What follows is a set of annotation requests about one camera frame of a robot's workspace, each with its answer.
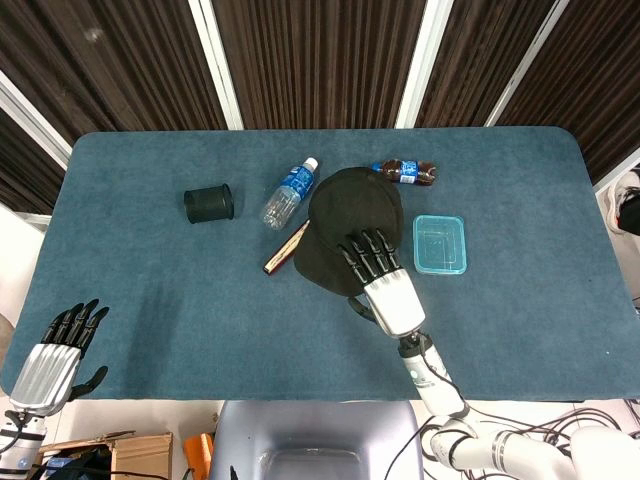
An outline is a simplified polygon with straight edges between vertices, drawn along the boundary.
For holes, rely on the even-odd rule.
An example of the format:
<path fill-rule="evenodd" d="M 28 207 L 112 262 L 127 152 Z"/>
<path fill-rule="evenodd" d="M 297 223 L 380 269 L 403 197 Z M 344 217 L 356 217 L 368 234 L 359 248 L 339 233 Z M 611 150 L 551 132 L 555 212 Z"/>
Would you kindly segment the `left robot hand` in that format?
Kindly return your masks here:
<path fill-rule="evenodd" d="M 41 341 L 29 353 L 10 394 L 10 403 L 20 414 L 48 417 L 66 403 L 92 393 L 108 373 L 99 367 L 93 376 L 75 382 L 80 364 L 109 308 L 93 299 L 58 314 Z"/>

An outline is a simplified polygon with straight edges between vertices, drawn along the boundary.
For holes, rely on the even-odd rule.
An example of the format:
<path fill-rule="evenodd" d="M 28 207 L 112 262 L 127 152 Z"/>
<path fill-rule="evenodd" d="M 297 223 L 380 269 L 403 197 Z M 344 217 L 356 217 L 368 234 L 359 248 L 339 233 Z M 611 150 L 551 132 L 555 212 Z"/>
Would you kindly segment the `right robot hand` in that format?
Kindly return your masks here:
<path fill-rule="evenodd" d="M 347 245 L 339 244 L 338 248 L 367 301 L 364 304 L 349 297 L 348 304 L 391 338 L 416 335 L 426 314 L 393 243 L 380 229 L 362 230 L 347 240 Z"/>

